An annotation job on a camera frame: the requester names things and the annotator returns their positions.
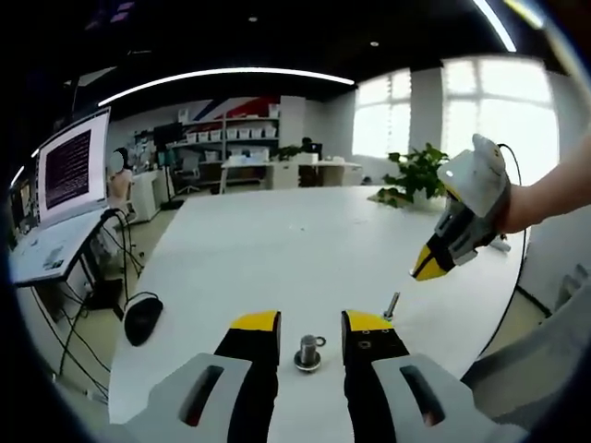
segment forearm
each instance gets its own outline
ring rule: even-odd
[[[534,223],[591,205],[591,135],[530,191]]]

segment ceiling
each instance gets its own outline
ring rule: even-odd
[[[562,5],[572,1],[581,0],[560,0]],[[538,31],[501,0],[488,2],[519,54],[542,58],[549,69],[561,70]],[[15,38],[21,42],[16,49],[18,69],[25,74],[19,83],[23,98],[18,108],[23,112],[21,124],[28,128],[17,138],[27,139],[19,143],[31,145],[27,152],[47,137],[56,118],[71,114],[74,88],[65,83],[76,84],[78,76],[108,67],[115,69],[78,88],[77,111],[147,81],[216,67],[284,67],[358,82],[402,67],[440,66],[444,58],[507,54],[471,0],[351,3],[354,7],[318,1],[234,5],[135,0],[123,19],[110,23],[113,11],[102,14],[104,7],[120,3],[62,0],[40,2],[33,13],[26,11],[26,23]],[[112,116],[118,119],[165,104],[220,96],[285,94],[326,100],[350,88],[293,76],[211,76],[130,94],[112,103]]]

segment computer screen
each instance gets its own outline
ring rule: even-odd
[[[39,219],[46,222],[106,197],[104,147],[109,111],[91,115],[40,148]]]

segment table surface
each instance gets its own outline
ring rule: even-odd
[[[213,353],[243,314],[282,311],[279,395],[269,441],[353,441],[343,394],[341,311],[379,314],[402,293],[394,327],[411,353],[461,377],[488,344],[510,302],[522,235],[509,254],[491,247],[444,278],[414,281],[413,268],[439,212],[367,198],[375,186],[259,191],[188,199],[138,283],[164,304],[141,347],[121,332],[109,387],[112,423],[147,405],[151,388],[197,353]],[[305,334],[321,335],[322,368],[299,373]]]
[[[49,226],[31,230],[10,253],[10,273],[16,285],[33,284],[36,281],[63,278],[69,266],[101,221],[105,209],[93,210]],[[62,264],[47,269],[46,259],[54,249],[61,250],[54,255],[53,262]]]
[[[298,166],[353,166],[361,167],[358,163],[350,162],[332,162],[330,160],[319,160],[315,163],[311,162],[248,162],[248,163],[230,163],[226,161],[222,164],[223,169],[227,168],[256,168],[262,166],[281,166],[283,164],[296,164]]]

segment floor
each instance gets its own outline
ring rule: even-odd
[[[257,189],[257,187],[241,186],[230,188],[230,192],[246,192],[254,189]],[[192,194],[190,197],[199,198],[203,195],[209,195],[209,192]],[[144,253],[143,260],[150,258],[151,252],[174,216],[175,211],[161,211],[149,223],[138,224],[132,227],[132,239],[136,245],[136,251]],[[133,288],[138,278],[129,262],[127,262],[127,279],[129,293],[133,294]],[[120,298],[121,305],[124,300],[124,295],[122,294]],[[535,305],[525,299],[521,294],[515,293],[509,309],[501,322],[501,326],[493,341],[484,352],[484,355],[494,353],[503,346],[523,337],[543,319],[544,315]],[[122,325],[113,312],[105,310],[89,313],[87,317],[78,320],[76,332],[89,344],[98,358],[107,367],[110,367],[115,353],[117,337],[122,333]],[[72,336],[69,350],[98,382],[108,387],[108,372],[96,362],[79,337]],[[62,389],[64,397],[82,418],[83,422],[87,424],[89,429],[97,431],[105,426],[108,423],[106,405],[97,401],[89,401],[77,391],[79,389],[92,389],[93,386],[89,379],[68,357],[64,364],[63,380],[68,385],[67,389]]]

